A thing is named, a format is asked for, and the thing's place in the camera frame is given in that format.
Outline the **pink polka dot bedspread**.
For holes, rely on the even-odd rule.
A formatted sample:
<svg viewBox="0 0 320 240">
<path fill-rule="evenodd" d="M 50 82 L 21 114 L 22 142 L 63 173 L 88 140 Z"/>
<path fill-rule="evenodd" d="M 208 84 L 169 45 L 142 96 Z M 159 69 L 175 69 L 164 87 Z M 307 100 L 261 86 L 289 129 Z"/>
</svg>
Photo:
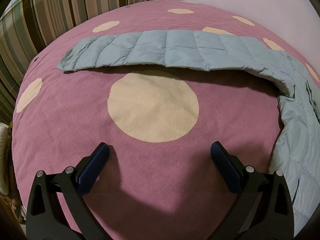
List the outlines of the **pink polka dot bedspread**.
<svg viewBox="0 0 320 240">
<path fill-rule="evenodd" d="M 75 166 L 101 142 L 111 156 L 84 197 L 114 239 L 206 239 L 235 200 L 210 159 L 219 141 L 245 165 L 270 171 L 283 131 L 279 88 L 243 70 L 157 64 L 63 72 L 64 54 L 88 37 L 190 30 L 253 37 L 307 59 L 276 34 L 197 3 L 150 1 L 106 12 L 71 29 L 31 62 L 13 118 L 15 176 L 27 205 L 39 170 Z"/>
</svg>

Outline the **light teal quilted down jacket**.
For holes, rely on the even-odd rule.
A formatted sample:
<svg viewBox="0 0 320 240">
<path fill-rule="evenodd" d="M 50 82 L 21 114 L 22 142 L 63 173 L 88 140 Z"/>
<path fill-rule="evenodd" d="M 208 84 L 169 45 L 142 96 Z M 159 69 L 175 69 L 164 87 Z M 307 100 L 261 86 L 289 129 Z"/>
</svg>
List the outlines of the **light teal quilted down jacket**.
<svg viewBox="0 0 320 240">
<path fill-rule="evenodd" d="M 88 37 L 57 65 L 63 72 L 103 66 L 157 64 L 194 70 L 243 70 L 272 81 L 284 128 L 269 170 L 284 172 L 293 200 L 295 233 L 319 205 L 319 88 L 293 56 L 253 37 L 190 30 L 150 30 Z"/>
</svg>

